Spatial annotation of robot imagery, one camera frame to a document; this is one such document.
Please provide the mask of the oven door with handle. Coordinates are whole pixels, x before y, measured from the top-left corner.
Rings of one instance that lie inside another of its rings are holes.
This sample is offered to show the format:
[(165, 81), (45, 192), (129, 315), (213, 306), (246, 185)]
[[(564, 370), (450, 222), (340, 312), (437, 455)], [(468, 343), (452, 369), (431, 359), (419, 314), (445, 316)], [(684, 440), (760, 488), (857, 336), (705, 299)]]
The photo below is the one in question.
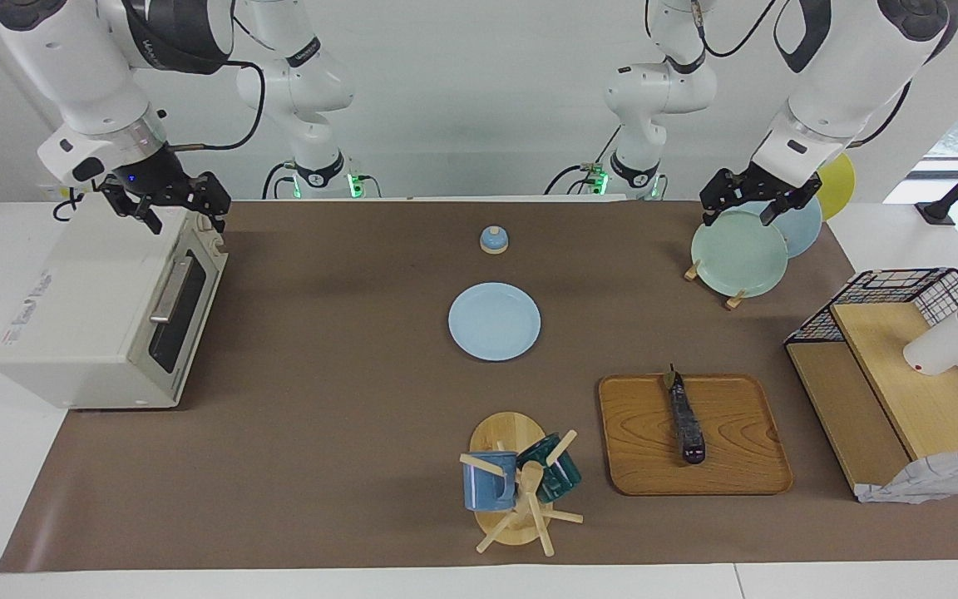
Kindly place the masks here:
[(128, 352), (138, 382), (145, 385), (133, 392), (129, 407), (178, 405), (226, 261), (220, 235), (189, 229), (160, 262)]

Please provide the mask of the dark purple eggplant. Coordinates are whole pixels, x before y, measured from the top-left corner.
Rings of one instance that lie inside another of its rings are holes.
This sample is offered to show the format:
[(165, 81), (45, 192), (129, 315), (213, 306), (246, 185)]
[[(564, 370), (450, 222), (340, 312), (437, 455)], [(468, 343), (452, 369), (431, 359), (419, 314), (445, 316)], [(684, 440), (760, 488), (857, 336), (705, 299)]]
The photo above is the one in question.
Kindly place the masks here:
[(688, 465), (699, 465), (706, 459), (706, 440), (694, 410), (689, 405), (684, 380), (673, 364), (669, 364), (669, 371), (665, 373), (663, 380), (668, 388), (678, 453)]

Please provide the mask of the white toaster oven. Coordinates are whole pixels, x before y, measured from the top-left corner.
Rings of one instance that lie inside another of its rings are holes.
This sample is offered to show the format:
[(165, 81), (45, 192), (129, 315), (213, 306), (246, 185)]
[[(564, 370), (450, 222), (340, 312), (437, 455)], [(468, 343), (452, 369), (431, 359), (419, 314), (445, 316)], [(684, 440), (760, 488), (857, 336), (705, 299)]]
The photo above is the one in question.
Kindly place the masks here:
[(64, 409), (129, 407), (143, 389), (128, 361), (138, 314), (160, 262), (186, 230), (215, 231), (204, 215), (160, 207), (153, 235), (105, 200), (84, 200), (0, 338), (0, 373)]

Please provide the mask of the light blue racked plate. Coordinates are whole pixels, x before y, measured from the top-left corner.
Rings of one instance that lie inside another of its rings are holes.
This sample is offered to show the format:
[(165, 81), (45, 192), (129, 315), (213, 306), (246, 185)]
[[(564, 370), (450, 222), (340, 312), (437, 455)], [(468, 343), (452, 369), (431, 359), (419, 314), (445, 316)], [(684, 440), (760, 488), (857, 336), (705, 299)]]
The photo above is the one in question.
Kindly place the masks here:
[(817, 197), (801, 209), (791, 209), (771, 223), (783, 236), (791, 260), (805, 253), (817, 241), (822, 228), (822, 208)]

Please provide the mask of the pale green plate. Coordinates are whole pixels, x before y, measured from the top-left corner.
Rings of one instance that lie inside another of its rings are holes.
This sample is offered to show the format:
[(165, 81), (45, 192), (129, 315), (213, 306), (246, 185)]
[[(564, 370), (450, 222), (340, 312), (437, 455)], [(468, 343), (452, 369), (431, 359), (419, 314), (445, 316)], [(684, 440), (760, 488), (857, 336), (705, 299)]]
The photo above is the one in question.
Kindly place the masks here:
[(730, 299), (765, 295), (788, 269), (782, 232), (746, 211), (724, 212), (713, 224), (699, 225), (689, 251), (700, 280)]

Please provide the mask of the yellow plate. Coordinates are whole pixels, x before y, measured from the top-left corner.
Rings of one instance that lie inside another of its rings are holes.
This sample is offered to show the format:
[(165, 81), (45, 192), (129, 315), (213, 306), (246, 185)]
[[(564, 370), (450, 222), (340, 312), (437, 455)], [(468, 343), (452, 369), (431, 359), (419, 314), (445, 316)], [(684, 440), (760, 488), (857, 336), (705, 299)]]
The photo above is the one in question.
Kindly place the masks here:
[(817, 174), (821, 186), (815, 197), (820, 202), (822, 220), (829, 221), (847, 208), (854, 196), (857, 182), (854, 163), (847, 152), (842, 152), (821, 167)]

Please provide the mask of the wooden plate rack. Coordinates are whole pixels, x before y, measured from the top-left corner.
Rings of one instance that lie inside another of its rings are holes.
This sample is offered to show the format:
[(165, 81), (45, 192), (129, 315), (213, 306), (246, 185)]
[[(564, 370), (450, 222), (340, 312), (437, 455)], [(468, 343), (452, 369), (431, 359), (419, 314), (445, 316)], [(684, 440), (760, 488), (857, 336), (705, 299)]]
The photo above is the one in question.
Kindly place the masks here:
[(745, 288), (737, 289), (734, 293), (731, 293), (730, 285), (726, 283), (721, 276), (716, 274), (715, 270), (711, 270), (704, 265), (702, 260), (696, 260), (688, 267), (688, 269), (682, 274), (685, 280), (689, 283), (700, 283), (707, 285), (712, 291), (718, 292), (719, 295), (725, 296), (725, 302), (723, 302), (723, 307), (728, 311), (733, 311), (738, 309), (738, 307), (745, 300)]

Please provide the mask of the brown table mat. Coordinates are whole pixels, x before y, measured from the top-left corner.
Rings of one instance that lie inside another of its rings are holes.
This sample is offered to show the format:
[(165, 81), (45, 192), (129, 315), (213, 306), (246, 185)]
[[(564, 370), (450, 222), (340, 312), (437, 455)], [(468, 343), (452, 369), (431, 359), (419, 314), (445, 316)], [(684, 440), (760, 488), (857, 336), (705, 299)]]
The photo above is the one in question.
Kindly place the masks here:
[[(0, 572), (444, 567), (476, 553), (457, 456), (483, 418), (578, 436), (555, 564), (958, 560), (958, 496), (859, 503), (783, 350), (852, 267), (832, 234), (735, 311), (688, 283), (696, 202), (239, 202), (179, 407), (71, 412)], [(480, 247), (508, 231), (505, 253)], [(524, 290), (542, 331), (505, 363), (450, 338), (452, 301)], [(768, 497), (625, 497), (607, 477), (600, 379), (745, 373), (794, 483)]]

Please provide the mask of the white cup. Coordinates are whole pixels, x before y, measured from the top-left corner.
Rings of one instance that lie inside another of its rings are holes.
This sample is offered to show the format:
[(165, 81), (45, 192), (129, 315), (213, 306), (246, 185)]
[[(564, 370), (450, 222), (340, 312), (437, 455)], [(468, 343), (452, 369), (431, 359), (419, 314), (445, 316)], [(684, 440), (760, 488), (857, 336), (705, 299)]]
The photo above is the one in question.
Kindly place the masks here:
[(916, 372), (938, 375), (958, 365), (958, 312), (909, 342), (902, 357)]

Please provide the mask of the wooden serving tray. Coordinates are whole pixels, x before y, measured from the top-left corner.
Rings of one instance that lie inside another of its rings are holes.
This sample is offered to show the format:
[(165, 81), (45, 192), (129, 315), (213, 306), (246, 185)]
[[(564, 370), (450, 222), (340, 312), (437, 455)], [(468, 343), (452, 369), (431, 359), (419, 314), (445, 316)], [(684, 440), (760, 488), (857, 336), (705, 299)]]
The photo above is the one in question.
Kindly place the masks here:
[(771, 496), (793, 485), (767, 392), (744, 373), (684, 373), (706, 458), (689, 465), (675, 436), (663, 373), (597, 384), (610, 482), (628, 497)]

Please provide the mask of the wooden shelf box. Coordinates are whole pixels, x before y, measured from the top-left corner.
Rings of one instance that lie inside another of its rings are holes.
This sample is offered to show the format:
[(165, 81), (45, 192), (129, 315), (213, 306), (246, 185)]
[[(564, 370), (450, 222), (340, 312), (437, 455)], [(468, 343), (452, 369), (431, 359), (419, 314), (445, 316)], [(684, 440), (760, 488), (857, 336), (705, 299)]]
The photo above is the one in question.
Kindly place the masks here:
[(834, 304), (784, 345), (859, 502), (958, 494), (958, 372), (902, 357), (927, 327), (915, 304)]

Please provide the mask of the wooden mug tree stand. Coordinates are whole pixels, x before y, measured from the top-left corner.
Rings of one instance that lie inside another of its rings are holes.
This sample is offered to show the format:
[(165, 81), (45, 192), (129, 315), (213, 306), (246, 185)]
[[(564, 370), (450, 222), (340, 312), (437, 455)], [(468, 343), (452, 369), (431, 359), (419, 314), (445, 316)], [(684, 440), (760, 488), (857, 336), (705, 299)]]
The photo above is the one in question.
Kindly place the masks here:
[[(460, 456), (462, 465), (475, 468), (479, 473), (497, 477), (495, 465), (482, 460), (475, 452), (502, 451), (520, 453), (539, 443), (546, 433), (535, 420), (518, 412), (500, 412), (484, 418), (469, 439), (469, 450)], [(555, 460), (566, 455), (577, 433), (567, 432), (547, 458), (528, 460), (524, 466), (502, 470), (503, 490), (511, 493), (512, 504), (498, 511), (475, 511), (475, 519), (484, 538), (476, 545), (476, 551), (486, 552), (494, 543), (507, 546), (524, 546), (539, 541), (545, 557), (556, 554), (549, 535), (551, 521), (583, 523), (583, 516), (574, 512), (556, 509), (554, 503), (543, 502), (539, 489), (548, 469)]]

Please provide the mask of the dark green mug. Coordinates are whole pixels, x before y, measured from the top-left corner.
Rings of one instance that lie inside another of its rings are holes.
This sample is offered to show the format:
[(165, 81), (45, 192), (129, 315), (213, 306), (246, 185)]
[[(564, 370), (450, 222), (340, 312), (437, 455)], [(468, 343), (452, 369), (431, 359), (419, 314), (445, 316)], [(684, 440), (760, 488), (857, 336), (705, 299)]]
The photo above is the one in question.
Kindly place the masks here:
[(581, 482), (580, 471), (569, 452), (564, 451), (552, 464), (548, 463), (549, 456), (561, 441), (559, 433), (548, 433), (543, 439), (525, 448), (516, 458), (518, 468), (528, 462), (537, 462), (543, 467), (542, 482), (536, 490), (537, 500), (542, 503), (561, 499)]

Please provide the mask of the grey checked cloth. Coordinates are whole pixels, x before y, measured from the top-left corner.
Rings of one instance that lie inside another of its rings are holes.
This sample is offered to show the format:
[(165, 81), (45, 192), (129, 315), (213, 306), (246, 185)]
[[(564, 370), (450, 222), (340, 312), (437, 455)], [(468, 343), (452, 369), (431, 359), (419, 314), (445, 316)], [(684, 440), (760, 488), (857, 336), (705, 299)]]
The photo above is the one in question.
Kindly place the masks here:
[(885, 485), (856, 484), (858, 502), (920, 504), (958, 494), (958, 451), (939, 453), (908, 463)]

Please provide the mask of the blue mug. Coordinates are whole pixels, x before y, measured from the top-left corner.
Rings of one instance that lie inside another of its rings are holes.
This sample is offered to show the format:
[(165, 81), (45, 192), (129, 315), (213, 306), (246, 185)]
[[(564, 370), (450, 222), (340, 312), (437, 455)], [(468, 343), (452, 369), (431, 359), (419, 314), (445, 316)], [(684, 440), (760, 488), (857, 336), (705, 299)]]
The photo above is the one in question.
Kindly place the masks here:
[(464, 507), (473, 512), (502, 512), (513, 508), (516, 504), (516, 453), (487, 451), (467, 455), (490, 463), (498, 473), (463, 465)]

